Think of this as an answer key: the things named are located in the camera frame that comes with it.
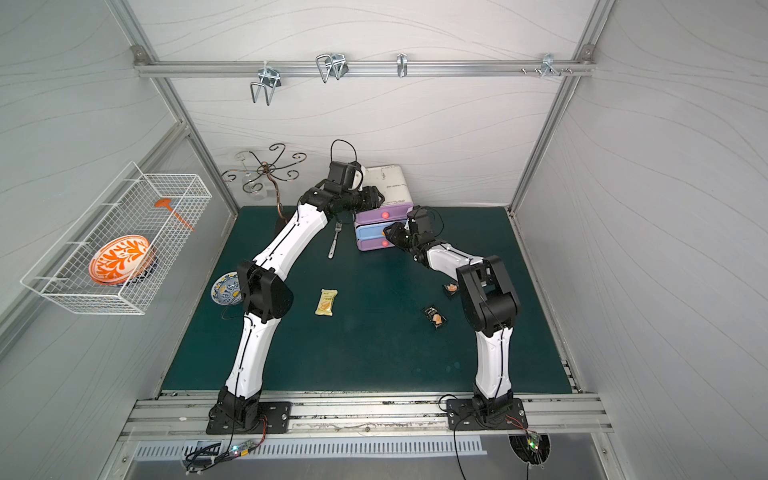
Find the purple drawer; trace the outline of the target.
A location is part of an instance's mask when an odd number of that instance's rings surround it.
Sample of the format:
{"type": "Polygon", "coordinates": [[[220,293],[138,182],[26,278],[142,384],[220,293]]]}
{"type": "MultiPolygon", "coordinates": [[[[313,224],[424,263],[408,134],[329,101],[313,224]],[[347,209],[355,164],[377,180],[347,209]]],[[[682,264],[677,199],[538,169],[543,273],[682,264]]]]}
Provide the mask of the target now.
{"type": "Polygon", "coordinates": [[[384,236],[364,240],[358,239],[356,243],[358,249],[362,252],[395,248],[395,245],[384,236]]]}
{"type": "Polygon", "coordinates": [[[377,209],[362,211],[355,216],[355,225],[370,225],[404,220],[414,205],[410,202],[383,205],[377,209]]]}

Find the white drawer cabinet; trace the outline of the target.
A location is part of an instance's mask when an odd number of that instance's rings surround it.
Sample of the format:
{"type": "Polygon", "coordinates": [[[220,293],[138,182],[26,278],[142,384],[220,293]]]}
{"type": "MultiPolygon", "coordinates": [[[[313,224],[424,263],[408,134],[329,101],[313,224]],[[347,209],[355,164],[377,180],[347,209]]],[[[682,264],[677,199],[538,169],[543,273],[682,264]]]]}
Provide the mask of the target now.
{"type": "Polygon", "coordinates": [[[403,170],[398,165],[385,165],[362,169],[363,186],[375,186],[384,196],[382,207],[412,204],[403,170]]]}

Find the blue drawer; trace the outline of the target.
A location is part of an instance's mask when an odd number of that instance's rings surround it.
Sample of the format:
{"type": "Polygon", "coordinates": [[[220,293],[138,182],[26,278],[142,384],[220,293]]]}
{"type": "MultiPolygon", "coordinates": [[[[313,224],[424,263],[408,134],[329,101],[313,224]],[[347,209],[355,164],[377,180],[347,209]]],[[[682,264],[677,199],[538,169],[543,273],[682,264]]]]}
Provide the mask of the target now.
{"type": "Polygon", "coordinates": [[[355,228],[356,238],[360,241],[380,239],[385,237],[384,230],[394,224],[404,224],[404,221],[381,222],[366,225],[358,225],[355,228]]]}

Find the black cookie packet one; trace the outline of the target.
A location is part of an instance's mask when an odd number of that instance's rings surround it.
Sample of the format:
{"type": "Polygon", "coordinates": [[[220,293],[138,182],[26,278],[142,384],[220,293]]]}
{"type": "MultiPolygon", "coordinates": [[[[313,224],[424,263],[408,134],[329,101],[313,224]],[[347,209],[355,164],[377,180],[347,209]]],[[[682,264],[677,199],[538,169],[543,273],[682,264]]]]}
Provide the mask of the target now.
{"type": "Polygon", "coordinates": [[[443,286],[444,293],[447,298],[453,299],[459,296],[459,285],[457,283],[449,283],[443,286]]]}

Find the black cookie packet two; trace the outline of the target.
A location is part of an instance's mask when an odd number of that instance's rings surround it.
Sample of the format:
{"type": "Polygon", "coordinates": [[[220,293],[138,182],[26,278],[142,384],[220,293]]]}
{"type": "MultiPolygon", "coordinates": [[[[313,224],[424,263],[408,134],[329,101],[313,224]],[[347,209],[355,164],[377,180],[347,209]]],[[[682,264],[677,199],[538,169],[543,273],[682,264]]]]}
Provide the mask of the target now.
{"type": "Polygon", "coordinates": [[[447,319],[440,313],[440,311],[434,305],[430,305],[426,307],[423,310],[423,314],[426,317],[426,319],[430,322],[430,324],[434,326],[435,329],[441,328],[448,323],[447,319]]]}

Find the gold cookie packet one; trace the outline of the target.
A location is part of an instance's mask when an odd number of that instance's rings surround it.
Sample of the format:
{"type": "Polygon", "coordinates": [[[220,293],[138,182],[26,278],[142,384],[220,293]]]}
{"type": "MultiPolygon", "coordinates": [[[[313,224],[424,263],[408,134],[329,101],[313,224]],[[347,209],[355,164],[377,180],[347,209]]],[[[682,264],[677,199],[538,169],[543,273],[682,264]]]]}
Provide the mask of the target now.
{"type": "Polygon", "coordinates": [[[318,316],[332,316],[334,301],[338,295],[335,289],[322,289],[315,314],[318,316]]]}

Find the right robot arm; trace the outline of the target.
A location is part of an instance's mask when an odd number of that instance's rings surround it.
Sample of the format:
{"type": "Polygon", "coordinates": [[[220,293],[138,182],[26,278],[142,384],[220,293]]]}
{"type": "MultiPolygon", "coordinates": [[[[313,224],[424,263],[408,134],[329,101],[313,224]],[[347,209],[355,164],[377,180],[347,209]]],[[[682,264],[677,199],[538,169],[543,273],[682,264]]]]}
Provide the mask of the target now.
{"type": "Polygon", "coordinates": [[[520,301],[503,260],[466,253],[432,230],[429,214],[415,208],[405,223],[383,229],[386,240],[458,286],[465,318],[476,334],[477,373],[473,404],[485,416],[510,407],[514,399],[509,357],[520,301]]]}

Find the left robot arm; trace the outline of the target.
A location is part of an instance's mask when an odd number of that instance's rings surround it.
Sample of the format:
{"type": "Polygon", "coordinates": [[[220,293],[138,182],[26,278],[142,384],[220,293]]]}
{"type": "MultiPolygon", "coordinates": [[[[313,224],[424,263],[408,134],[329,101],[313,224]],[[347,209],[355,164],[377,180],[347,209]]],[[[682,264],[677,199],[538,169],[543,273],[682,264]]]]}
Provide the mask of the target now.
{"type": "Polygon", "coordinates": [[[226,419],[232,429],[251,431],[260,419],[263,370],[279,322],[294,295],[285,280],[311,240],[344,212],[364,212],[382,205],[375,186],[344,189],[329,185],[310,188],[271,243],[256,257],[237,267],[243,295],[243,330],[230,375],[221,388],[210,417],[226,419]]]}

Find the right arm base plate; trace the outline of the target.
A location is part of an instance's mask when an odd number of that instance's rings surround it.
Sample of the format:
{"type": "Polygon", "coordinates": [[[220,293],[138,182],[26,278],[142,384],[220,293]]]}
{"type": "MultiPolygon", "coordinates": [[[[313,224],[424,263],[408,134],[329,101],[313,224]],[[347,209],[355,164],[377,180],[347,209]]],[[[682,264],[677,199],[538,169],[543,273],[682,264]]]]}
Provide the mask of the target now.
{"type": "Polygon", "coordinates": [[[471,399],[441,400],[448,428],[452,431],[527,430],[528,420],[522,400],[504,396],[486,404],[479,396],[471,399]]]}

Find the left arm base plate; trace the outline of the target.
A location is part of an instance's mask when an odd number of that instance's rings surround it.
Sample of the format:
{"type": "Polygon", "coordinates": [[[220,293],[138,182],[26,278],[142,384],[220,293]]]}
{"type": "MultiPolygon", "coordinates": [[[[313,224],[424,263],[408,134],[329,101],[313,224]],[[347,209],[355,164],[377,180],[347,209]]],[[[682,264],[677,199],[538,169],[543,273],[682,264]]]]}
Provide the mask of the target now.
{"type": "Polygon", "coordinates": [[[209,435],[246,435],[266,431],[288,431],[293,404],[287,401],[251,404],[217,404],[208,415],[205,432],[209,435]]]}

